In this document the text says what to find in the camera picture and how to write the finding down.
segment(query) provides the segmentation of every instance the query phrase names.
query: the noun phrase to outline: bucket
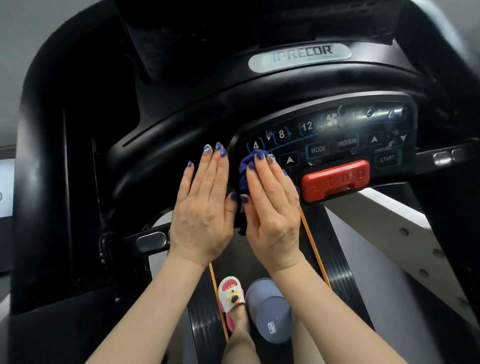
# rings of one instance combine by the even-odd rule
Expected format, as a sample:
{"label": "bucket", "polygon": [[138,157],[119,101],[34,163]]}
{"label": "bucket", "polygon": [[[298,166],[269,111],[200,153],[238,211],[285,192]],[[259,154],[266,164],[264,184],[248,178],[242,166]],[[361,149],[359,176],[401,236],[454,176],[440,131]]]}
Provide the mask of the bucket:
{"label": "bucket", "polygon": [[292,309],[270,278],[251,284],[245,302],[253,323],[265,340],[281,344],[292,335]]}

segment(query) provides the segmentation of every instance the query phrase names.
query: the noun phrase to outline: barcode label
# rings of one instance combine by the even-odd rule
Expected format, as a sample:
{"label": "barcode label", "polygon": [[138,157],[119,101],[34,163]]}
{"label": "barcode label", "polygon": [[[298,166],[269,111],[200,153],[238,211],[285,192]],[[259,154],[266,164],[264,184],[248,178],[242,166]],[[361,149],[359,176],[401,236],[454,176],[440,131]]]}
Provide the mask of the barcode label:
{"label": "barcode label", "polygon": [[270,334],[276,333],[275,324],[273,323],[273,321],[268,323],[268,330],[270,331]]}

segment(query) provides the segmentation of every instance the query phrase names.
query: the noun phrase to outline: slipper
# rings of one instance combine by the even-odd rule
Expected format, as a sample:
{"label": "slipper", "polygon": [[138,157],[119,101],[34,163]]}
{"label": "slipper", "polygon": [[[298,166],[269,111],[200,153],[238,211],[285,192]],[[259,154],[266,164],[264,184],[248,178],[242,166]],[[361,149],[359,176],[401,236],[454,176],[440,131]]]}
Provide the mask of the slipper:
{"label": "slipper", "polygon": [[240,281],[235,277],[226,277],[218,286],[218,300],[220,309],[225,312],[227,327],[230,332],[235,330],[235,324],[228,314],[232,308],[240,303],[245,303],[245,294],[240,285]]}

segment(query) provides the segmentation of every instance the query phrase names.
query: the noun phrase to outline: treadmill control panel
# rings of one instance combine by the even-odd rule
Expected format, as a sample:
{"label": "treadmill control panel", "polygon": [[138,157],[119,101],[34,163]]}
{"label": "treadmill control panel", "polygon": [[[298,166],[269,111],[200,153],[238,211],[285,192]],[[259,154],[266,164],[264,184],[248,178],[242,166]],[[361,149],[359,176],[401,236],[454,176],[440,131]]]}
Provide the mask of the treadmill control panel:
{"label": "treadmill control panel", "polygon": [[402,92],[370,92],[323,98],[252,121],[237,130],[228,152],[238,165],[255,149],[274,154],[295,180],[306,173],[356,160],[370,177],[413,173],[417,107]]}

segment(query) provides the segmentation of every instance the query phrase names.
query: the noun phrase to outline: red stop button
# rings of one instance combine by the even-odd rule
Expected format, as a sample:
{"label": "red stop button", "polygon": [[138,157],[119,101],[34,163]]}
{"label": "red stop button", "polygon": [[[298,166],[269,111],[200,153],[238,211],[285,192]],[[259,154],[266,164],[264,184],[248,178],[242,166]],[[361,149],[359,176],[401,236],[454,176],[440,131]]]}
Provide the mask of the red stop button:
{"label": "red stop button", "polygon": [[366,160],[309,173],[301,179],[301,195],[307,202],[325,196],[365,187],[370,180],[370,164]]}

